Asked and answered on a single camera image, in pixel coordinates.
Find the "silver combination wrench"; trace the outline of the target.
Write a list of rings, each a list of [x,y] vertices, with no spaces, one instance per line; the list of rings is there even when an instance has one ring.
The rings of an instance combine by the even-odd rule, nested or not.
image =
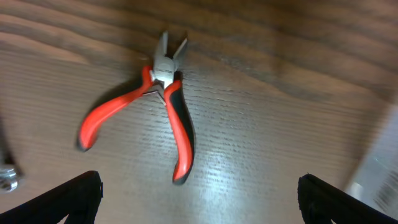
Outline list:
[[[23,173],[15,161],[1,121],[1,193],[8,194],[21,185]]]

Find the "red handled cutting pliers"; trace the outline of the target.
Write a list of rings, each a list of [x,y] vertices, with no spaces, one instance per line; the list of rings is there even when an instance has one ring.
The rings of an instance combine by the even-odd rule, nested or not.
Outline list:
[[[179,67],[188,47],[182,40],[174,54],[167,55],[169,33],[160,35],[153,64],[142,68],[139,78],[114,96],[95,103],[83,118],[77,131],[76,144],[82,151],[91,149],[102,124],[144,95],[157,93],[163,101],[177,146],[177,162],[172,182],[182,185],[188,179],[195,158],[195,130],[183,95],[182,72]]]

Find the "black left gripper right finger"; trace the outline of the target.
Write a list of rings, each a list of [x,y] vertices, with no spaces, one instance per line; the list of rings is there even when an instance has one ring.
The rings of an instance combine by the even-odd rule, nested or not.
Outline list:
[[[397,224],[396,219],[312,174],[299,178],[297,193],[305,224]]]

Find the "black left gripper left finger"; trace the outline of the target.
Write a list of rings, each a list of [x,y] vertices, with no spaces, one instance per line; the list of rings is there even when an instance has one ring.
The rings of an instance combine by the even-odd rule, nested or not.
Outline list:
[[[85,172],[26,203],[1,214],[1,223],[94,224],[103,198],[103,183],[95,170]]]

